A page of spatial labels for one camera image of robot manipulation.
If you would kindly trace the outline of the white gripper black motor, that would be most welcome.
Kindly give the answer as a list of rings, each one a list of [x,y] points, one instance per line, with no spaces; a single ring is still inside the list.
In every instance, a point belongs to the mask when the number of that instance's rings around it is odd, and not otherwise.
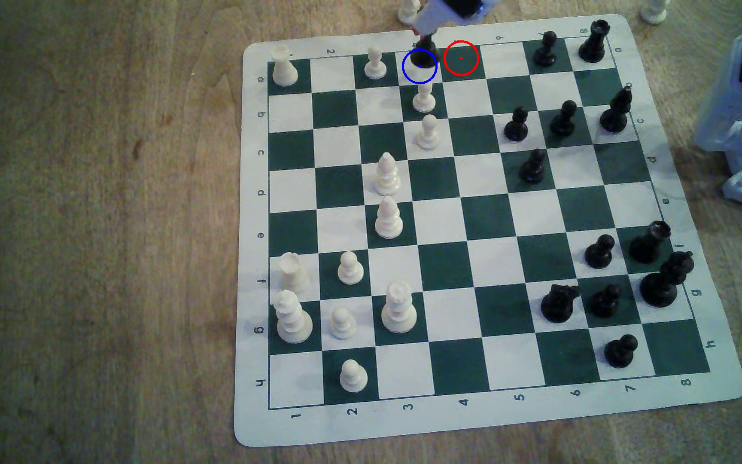
[[[448,22],[448,17],[457,24],[476,24],[495,5],[495,1],[427,1],[415,16],[411,28],[416,35],[424,37],[435,33],[439,26]]]

